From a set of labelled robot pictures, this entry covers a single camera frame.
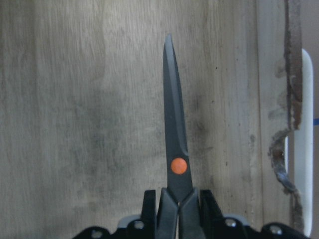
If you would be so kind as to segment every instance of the orange pivot screw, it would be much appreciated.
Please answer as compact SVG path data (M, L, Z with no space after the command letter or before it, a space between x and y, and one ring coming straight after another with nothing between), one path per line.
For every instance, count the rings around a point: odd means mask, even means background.
M175 158L170 164L171 170L175 174L183 174L187 170L187 163L183 158Z

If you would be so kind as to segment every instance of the black scissor blade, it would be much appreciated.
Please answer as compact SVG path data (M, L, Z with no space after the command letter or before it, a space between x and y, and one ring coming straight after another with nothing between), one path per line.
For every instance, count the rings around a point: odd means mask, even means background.
M192 191L192 182L179 73L170 34L166 37L164 45L163 70L167 188L175 199L181 202ZM184 173L175 174L172 171L171 163L175 158L182 158L187 163Z

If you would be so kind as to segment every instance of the white strip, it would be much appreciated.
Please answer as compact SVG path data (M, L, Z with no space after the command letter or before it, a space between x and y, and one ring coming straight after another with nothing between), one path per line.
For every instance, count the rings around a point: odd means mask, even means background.
M313 138L314 75L309 54L303 49L303 107L300 130L294 132L295 185L301 194L305 221L304 234L309 236L313 223Z

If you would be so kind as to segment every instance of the bolt head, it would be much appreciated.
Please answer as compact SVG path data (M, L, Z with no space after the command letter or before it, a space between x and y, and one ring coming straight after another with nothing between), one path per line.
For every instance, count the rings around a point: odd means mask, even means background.
M93 230L91 234L92 239L100 239L103 236L103 233L100 231Z
M271 225L269 227L269 230L272 234L281 235L283 233L283 230L277 225Z
M226 224L228 227L231 227L231 228L234 228L234 227L237 225L236 221L235 221L234 219L232 219L232 218L227 218L227 219L225 220L225 224Z
M142 221L135 221L134 222L134 228L137 230L143 229L145 224Z

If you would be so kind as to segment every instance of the plywood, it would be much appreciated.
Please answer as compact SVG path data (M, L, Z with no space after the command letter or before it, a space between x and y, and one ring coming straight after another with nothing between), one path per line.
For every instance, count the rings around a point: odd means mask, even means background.
M263 174L272 169L261 135L277 121L261 121L267 112L259 92L278 97L284 89L260 87L257 7L1 1L1 238L71 238L91 225L114 231L121 217L140 212L144 190L159 196L168 33L194 185L211 189L224 213L241 214L258 230L279 221L265 207L287 201L263 197L263 180L275 174Z

